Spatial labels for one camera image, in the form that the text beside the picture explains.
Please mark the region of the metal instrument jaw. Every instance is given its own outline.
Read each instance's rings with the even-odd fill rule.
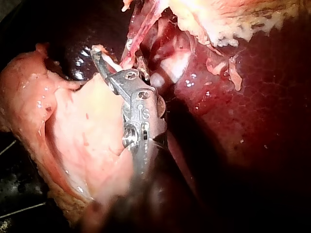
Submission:
[[[137,69],[122,70],[114,74],[109,71],[100,50],[92,49],[91,57],[110,89],[124,99],[121,110],[124,147],[130,149],[158,138],[161,138],[158,143],[166,145],[166,136],[161,137],[166,135],[167,130],[166,121],[162,118],[166,110],[165,102],[154,87],[146,84],[149,74],[142,56],[137,58]]]

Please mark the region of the screw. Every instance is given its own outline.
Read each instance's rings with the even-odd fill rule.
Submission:
[[[126,75],[125,75],[125,79],[127,80],[134,80],[136,78],[136,73],[135,72],[128,72]]]
[[[146,91],[141,91],[138,93],[138,97],[141,99],[141,100],[146,100],[149,98],[149,94],[148,92]]]

